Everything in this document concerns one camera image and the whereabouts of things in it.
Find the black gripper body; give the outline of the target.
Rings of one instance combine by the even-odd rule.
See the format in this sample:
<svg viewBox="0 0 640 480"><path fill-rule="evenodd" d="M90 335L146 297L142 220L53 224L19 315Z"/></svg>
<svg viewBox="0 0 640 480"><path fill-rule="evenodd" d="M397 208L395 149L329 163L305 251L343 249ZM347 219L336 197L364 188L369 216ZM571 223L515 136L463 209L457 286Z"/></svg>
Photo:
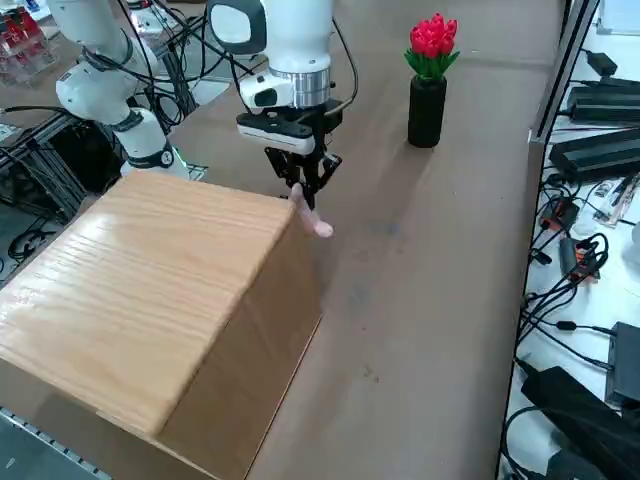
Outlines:
<svg viewBox="0 0 640 480"><path fill-rule="evenodd" d="M324 104L298 111L298 125L305 134L303 145L298 148L299 155L308 156L319 154L326 150L327 136L331 134L343 120L342 111L332 113L332 110L338 105L338 100L329 99Z"/></svg>

